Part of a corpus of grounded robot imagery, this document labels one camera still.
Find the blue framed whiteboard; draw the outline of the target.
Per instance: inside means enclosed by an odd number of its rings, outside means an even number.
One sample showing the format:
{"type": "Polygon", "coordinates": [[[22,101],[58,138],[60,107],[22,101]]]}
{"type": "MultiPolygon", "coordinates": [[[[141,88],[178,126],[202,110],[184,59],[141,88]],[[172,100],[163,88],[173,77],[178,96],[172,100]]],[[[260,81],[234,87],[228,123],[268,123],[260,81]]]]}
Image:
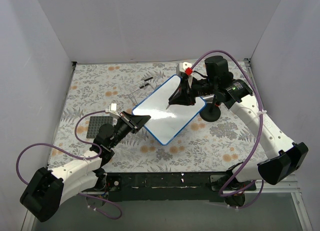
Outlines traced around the blue framed whiteboard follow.
{"type": "Polygon", "coordinates": [[[179,84],[180,77],[171,76],[132,109],[133,115],[151,116],[144,128],[163,146],[168,145],[206,106],[206,101],[197,97],[195,105],[170,105],[166,109],[169,97],[179,84]]]}

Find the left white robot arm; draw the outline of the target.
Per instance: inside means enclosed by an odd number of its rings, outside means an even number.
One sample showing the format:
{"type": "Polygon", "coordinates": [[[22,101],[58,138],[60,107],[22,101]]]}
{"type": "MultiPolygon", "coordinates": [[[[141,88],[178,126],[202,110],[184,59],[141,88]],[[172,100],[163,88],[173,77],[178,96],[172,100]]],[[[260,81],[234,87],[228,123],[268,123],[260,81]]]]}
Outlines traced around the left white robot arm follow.
{"type": "Polygon", "coordinates": [[[125,111],[108,114],[117,120],[116,124],[102,124],[90,149],[82,156],[74,156],[72,161],[53,169],[42,167],[26,183],[19,202],[40,222],[50,219],[73,196],[87,189],[103,190],[107,185],[103,166],[114,156],[113,148],[129,133],[137,133],[151,118],[125,111]]]}

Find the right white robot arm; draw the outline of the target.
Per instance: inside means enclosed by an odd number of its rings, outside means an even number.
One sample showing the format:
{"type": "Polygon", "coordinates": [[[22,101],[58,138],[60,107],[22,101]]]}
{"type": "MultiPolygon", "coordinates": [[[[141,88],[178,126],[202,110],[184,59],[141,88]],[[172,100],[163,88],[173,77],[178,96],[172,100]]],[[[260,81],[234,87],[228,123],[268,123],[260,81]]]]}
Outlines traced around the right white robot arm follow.
{"type": "Polygon", "coordinates": [[[205,107],[200,115],[207,122],[220,117],[219,104],[224,104],[255,136],[267,157],[265,161],[242,162],[230,168],[226,177],[227,186],[237,190],[246,181],[264,180],[276,185],[295,172],[302,164],[309,149],[305,143],[294,142],[284,134],[262,108],[262,102],[252,88],[242,79],[235,79],[229,71],[228,61],[220,55],[204,61],[206,74],[201,79],[188,62],[176,68],[180,83],[169,97],[169,105],[193,106],[196,98],[213,95],[212,105],[205,107]]]}

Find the black microphone on stand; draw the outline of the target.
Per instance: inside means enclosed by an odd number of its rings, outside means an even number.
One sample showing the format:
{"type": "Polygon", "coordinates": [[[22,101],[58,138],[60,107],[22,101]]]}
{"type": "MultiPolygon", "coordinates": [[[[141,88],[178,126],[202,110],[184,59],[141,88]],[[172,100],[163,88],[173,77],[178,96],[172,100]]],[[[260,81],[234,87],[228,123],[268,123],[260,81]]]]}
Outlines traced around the black microphone on stand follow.
{"type": "Polygon", "coordinates": [[[221,116],[221,110],[216,95],[213,94],[203,99],[206,101],[206,106],[200,111],[200,117],[209,123],[217,121],[221,116]]]}

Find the grey studded baseplate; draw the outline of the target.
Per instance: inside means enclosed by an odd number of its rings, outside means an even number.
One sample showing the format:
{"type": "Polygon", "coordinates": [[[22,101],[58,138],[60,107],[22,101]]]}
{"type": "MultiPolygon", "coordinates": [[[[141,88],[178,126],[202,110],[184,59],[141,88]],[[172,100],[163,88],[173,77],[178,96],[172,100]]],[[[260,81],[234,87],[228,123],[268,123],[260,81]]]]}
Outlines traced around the grey studded baseplate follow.
{"type": "Polygon", "coordinates": [[[111,116],[91,116],[88,123],[88,129],[86,133],[87,139],[94,139],[102,125],[113,124],[113,118],[111,116]]]}

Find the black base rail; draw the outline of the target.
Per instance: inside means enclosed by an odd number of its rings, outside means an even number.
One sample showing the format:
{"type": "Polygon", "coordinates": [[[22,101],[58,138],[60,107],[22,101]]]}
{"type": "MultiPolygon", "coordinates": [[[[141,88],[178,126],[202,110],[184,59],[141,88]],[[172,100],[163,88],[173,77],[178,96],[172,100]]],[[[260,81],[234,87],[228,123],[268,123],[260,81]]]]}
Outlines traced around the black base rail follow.
{"type": "Polygon", "coordinates": [[[112,202],[195,201],[223,202],[219,190],[231,177],[229,171],[213,172],[112,172],[101,188],[84,194],[112,202]]]}

